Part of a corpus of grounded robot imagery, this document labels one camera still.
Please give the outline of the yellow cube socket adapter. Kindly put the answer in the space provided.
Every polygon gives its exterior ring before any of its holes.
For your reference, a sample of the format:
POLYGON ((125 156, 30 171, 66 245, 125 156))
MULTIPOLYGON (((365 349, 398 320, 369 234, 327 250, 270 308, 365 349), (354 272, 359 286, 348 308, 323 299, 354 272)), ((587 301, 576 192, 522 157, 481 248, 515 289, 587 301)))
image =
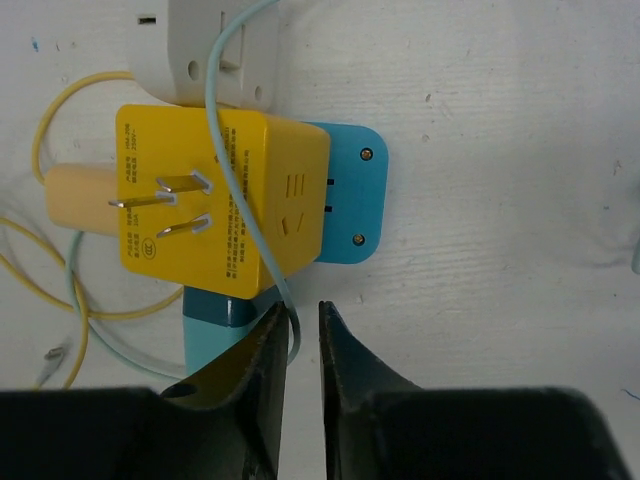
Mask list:
MULTIPOLYGON (((258 111, 223 109, 229 163, 284 275, 322 249, 330 138, 258 111)), ((116 115, 120 259, 137 274, 240 299, 273 285, 201 108, 126 105, 116 115)))

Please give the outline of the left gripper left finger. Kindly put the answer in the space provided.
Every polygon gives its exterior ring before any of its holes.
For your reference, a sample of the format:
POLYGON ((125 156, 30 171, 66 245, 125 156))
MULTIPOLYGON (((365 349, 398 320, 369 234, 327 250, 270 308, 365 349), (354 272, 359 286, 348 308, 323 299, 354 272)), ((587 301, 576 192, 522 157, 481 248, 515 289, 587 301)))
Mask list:
POLYGON ((277 477, 288 341, 277 302, 236 345, 162 392, 161 478, 277 477))

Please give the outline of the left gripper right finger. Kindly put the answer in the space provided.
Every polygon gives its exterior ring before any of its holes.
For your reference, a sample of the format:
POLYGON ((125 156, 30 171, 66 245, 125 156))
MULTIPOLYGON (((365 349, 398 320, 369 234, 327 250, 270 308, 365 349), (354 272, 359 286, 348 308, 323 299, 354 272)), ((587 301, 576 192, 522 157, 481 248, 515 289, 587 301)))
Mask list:
POLYGON ((326 475, 329 479, 428 479, 424 426, 411 400, 423 389, 385 364, 319 303, 326 475))

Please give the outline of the blue power socket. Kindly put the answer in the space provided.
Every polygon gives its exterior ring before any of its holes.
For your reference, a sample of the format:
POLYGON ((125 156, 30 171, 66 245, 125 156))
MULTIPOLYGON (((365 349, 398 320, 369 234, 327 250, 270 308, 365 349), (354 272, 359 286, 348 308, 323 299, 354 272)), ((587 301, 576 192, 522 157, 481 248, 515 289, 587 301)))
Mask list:
POLYGON ((311 122, 330 137, 323 230, 297 235, 291 259, 352 265, 377 250, 384 217, 389 152, 384 139, 361 125, 311 122))

